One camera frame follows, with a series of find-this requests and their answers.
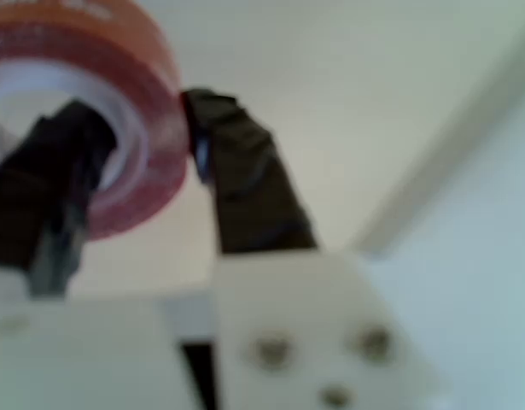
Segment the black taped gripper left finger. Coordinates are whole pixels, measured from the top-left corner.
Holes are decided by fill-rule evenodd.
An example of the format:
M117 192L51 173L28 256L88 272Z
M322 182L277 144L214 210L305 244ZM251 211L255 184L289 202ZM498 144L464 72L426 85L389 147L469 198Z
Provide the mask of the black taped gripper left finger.
M0 164L0 268L30 296L63 296L88 238L89 208L116 149L94 109L73 100L42 116Z

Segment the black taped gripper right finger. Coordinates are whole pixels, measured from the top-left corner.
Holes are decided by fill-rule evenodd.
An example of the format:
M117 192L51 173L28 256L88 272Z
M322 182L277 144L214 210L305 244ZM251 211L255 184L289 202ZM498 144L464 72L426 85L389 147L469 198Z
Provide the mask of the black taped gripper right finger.
M234 98L181 100L218 259L213 332L190 348L217 409L435 409L442 383L349 252L325 252L273 136Z

